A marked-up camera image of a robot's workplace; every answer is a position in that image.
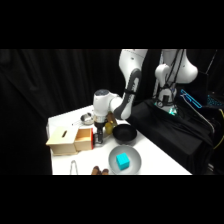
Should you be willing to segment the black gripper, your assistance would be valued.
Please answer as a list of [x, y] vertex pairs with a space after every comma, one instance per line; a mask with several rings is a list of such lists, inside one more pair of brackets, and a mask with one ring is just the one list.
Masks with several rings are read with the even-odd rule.
[[99, 122], [95, 122], [94, 121], [94, 126], [97, 129], [97, 133], [100, 134], [99, 138], [98, 138], [98, 134], [94, 134], [94, 138], [95, 138], [95, 144], [103, 144], [103, 128], [105, 126], [105, 122], [104, 123], [99, 123]]

